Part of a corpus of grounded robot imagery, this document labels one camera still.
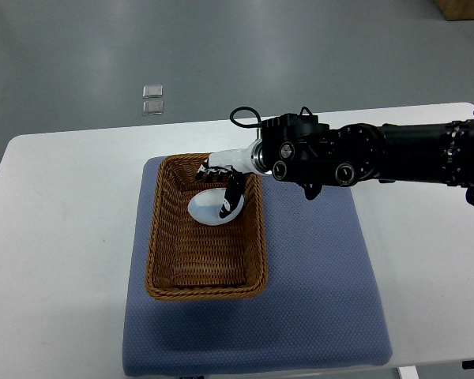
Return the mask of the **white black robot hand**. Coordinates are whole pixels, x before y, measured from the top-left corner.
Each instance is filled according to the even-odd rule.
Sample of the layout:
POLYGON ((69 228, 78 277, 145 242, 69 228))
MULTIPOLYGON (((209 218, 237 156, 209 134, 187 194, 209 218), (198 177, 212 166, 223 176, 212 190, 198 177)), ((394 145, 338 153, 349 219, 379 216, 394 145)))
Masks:
POLYGON ((244 174, 250 173, 257 173, 252 163, 251 148, 224 150, 211 153, 209 158, 201 163, 195 180, 198 182, 219 182, 229 179, 224 191, 219 217, 233 219, 240 213, 244 202, 244 174))

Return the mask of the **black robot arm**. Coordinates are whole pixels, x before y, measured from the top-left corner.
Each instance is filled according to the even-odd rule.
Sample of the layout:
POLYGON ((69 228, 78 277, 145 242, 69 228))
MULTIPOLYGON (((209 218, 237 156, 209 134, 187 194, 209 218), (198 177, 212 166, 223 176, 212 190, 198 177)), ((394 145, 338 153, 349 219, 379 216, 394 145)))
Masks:
POLYGON ((245 174, 272 175, 303 188, 312 201, 324 186, 349 187, 377 179, 460 186, 474 207, 474 112, 466 121, 419 126, 355 123, 333 129, 307 107, 263 120, 248 148, 214 152, 198 168, 196 180, 228 181, 219 212, 236 214, 245 174))

